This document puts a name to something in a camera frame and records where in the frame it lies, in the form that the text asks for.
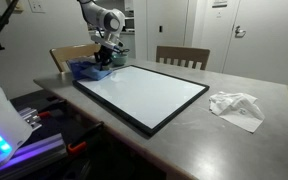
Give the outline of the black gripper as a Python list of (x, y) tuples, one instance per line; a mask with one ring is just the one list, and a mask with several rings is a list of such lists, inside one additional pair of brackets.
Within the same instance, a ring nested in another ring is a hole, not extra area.
[(96, 62), (101, 66), (107, 66), (112, 62), (113, 50), (105, 46), (101, 46), (98, 52), (94, 53)]

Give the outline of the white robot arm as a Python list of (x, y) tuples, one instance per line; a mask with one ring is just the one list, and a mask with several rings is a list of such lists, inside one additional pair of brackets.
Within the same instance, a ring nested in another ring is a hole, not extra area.
[(95, 53), (97, 63), (107, 66), (112, 62), (112, 54), (120, 53), (122, 45), (119, 44), (120, 33), (125, 26), (125, 15), (118, 9), (105, 9), (98, 6), (93, 0), (77, 0), (80, 3), (84, 20), (104, 33), (92, 35), (91, 40), (101, 45)]

